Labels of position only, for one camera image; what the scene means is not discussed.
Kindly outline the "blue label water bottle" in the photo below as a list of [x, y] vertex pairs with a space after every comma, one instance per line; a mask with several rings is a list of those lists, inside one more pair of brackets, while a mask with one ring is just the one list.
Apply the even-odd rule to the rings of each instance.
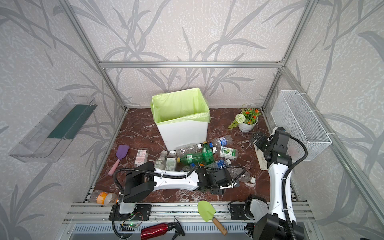
[[208, 168], [216, 168], [216, 169], [222, 169], [224, 167], [227, 167], [231, 164], [231, 160], [229, 159], [220, 159], [218, 161], [215, 161], [209, 165], [207, 165]]

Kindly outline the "grey label clear bottle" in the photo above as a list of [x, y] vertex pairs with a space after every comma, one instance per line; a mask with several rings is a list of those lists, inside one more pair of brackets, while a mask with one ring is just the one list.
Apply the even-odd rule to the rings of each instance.
[[167, 155], [168, 155], [167, 151], [161, 151], [160, 156], [155, 161], [154, 168], [165, 170]]

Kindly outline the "pink label square bottle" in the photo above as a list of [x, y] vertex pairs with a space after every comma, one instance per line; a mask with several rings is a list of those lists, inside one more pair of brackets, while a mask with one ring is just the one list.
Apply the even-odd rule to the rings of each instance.
[[141, 166], [148, 161], [149, 150], [148, 149], [138, 149], [137, 155], [135, 158], [134, 167]]

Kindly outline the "orange label orange cap bottle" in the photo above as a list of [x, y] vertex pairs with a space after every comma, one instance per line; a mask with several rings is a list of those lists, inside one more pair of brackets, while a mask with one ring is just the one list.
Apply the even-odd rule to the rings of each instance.
[[113, 206], [118, 202], [119, 196], [115, 193], [108, 193], [102, 190], [95, 190], [91, 193], [89, 202], [103, 205], [103, 206]]

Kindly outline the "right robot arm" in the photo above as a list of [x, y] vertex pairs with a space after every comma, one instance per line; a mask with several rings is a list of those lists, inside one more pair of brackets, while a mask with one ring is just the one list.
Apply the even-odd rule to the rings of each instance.
[[[304, 150], [304, 155], [296, 162], [288, 155], [290, 140], [297, 142]], [[250, 195], [245, 202], [245, 216], [256, 222], [249, 230], [252, 239], [303, 240], [305, 230], [298, 225], [292, 206], [291, 173], [307, 158], [307, 148], [283, 127], [276, 127], [269, 137], [258, 132], [252, 136], [251, 143], [267, 161], [271, 187], [270, 202], [255, 195]]]

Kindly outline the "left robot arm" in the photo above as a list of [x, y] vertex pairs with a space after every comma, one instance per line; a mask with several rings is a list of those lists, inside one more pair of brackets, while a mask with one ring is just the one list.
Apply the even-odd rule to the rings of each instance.
[[137, 203], [154, 191], [181, 189], [222, 195], [226, 189], [234, 188], [245, 172], [244, 167], [232, 165], [222, 168], [197, 165], [188, 172], [170, 172], [155, 168], [152, 162], [137, 168], [117, 169], [113, 180], [120, 192], [109, 221], [133, 219], [140, 212]]

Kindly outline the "blue label bottle near bin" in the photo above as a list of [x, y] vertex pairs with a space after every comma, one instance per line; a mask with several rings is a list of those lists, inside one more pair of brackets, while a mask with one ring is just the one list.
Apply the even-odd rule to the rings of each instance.
[[232, 143], [233, 143], [233, 138], [230, 135], [226, 135], [226, 136], [214, 139], [211, 143], [209, 143], [209, 145], [211, 148], [213, 147], [219, 148], [226, 145], [230, 145]]

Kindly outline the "white bin with green liner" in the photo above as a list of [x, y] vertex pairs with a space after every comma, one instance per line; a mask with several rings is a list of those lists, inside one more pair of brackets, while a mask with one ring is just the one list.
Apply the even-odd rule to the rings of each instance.
[[167, 150], [207, 140], [211, 115], [199, 88], [155, 95], [151, 112]]

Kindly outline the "beige gardening glove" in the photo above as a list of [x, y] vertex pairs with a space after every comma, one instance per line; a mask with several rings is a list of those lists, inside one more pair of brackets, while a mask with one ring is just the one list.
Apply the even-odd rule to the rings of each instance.
[[257, 158], [258, 158], [258, 162], [259, 162], [259, 165], [260, 165], [260, 169], [262, 171], [267, 171], [268, 170], [268, 162], [266, 161], [265, 155], [264, 155], [265, 151], [262, 152], [261, 150], [258, 150], [258, 151], [255, 150]]

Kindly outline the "green plastic soda bottle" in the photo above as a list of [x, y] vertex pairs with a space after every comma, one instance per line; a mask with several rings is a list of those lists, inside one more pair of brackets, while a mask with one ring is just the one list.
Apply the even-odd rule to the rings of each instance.
[[184, 166], [190, 165], [190, 164], [205, 164], [205, 158], [202, 153], [192, 153], [187, 154], [182, 157], [177, 157], [177, 162], [183, 164]]

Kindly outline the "small blue label bottle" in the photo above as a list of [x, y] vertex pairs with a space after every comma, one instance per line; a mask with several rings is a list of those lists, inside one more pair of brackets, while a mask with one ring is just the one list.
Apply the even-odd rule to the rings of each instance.
[[184, 167], [182, 168], [182, 172], [189, 172], [189, 171], [191, 171], [195, 166], [196, 166], [196, 165], [193, 164], [193, 163], [190, 164], [190, 165], [184, 166]]

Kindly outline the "white potted flower plant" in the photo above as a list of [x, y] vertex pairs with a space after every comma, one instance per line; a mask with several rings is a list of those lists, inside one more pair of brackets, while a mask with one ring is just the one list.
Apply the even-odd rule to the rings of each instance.
[[259, 109], [242, 109], [241, 112], [235, 116], [234, 121], [228, 126], [228, 129], [239, 128], [241, 132], [249, 133], [255, 127], [261, 114]]

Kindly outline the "green garden trowel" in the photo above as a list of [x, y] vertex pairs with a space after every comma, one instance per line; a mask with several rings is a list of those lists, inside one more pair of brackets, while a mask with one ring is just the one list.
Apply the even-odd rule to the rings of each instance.
[[225, 227], [215, 218], [214, 215], [216, 210], [212, 204], [207, 201], [199, 201], [198, 212], [205, 222], [212, 221], [224, 236], [228, 234], [228, 231], [225, 229]]

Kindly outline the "square bottle green label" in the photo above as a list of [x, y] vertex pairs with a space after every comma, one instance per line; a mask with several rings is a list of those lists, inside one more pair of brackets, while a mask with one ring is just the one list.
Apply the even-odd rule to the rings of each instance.
[[229, 159], [231, 161], [235, 161], [238, 158], [238, 150], [228, 147], [213, 147], [212, 152], [218, 154], [221, 158]]

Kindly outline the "clear bottle white cap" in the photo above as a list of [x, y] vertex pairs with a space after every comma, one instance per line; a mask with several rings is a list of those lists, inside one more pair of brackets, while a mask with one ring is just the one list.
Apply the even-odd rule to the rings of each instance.
[[202, 148], [202, 144], [191, 144], [191, 145], [177, 149], [176, 154], [178, 157], [182, 157], [187, 154], [197, 153], [198, 150], [200, 150], [201, 148]]

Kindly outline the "white green label bottle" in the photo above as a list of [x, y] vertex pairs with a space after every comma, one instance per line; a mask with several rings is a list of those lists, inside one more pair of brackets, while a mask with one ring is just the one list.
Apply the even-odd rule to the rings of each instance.
[[169, 172], [175, 172], [177, 168], [177, 154], [176, 151], [172, 150], [166, 158], [165, 170]]

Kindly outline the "red spray bottle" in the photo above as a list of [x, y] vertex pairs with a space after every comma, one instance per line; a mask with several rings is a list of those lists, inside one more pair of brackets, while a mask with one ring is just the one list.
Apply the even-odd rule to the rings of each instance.
[[179, 222], [162, 223], [142, 229], [141, 240], [149, 240], [155, 237], [159, 237], [165, 235], [171, 230], [175, 230], [172, 240], [175, 240], [178, 236], [185, 236], [185, 231]]

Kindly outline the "purple pink spatula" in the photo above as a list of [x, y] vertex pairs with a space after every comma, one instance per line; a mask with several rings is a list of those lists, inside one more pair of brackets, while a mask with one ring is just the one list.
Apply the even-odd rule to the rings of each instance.
[[110, 171], [108, 172], [108, 176], [112, 176], [114, 174], [114, 172], [116, 171], [120, 161], [126, 157], [128, 151], [130, 149], [130, 146], [127, 146], [127, 145], [120, 145], [118, 147], [118, 150], [116, 152], [116, 157], [117, 157], [117, 160], [116, 162], [114, 163], [114, 165], [111, 167]]

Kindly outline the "green circuit board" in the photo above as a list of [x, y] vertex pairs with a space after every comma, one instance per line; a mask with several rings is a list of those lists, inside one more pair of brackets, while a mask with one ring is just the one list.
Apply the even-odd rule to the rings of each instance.
[[121, 231], [133, 232], [135, 229], [141, 226], [141, 223], [122, 223], [120, 225]]

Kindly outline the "aluminium frame crossbar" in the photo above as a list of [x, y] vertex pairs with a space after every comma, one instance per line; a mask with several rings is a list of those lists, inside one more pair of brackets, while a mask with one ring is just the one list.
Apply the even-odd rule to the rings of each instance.
[[279, 61], [102, 61], [99, 65], [109, 68], [280, 68]]

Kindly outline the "clear acrylic wall shelf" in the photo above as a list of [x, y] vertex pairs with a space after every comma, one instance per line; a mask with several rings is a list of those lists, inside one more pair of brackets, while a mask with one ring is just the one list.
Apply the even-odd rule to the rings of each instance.
[[94, 97], [67, 94], [9, 156], [24, 163], [56, 163], [97, 106]]

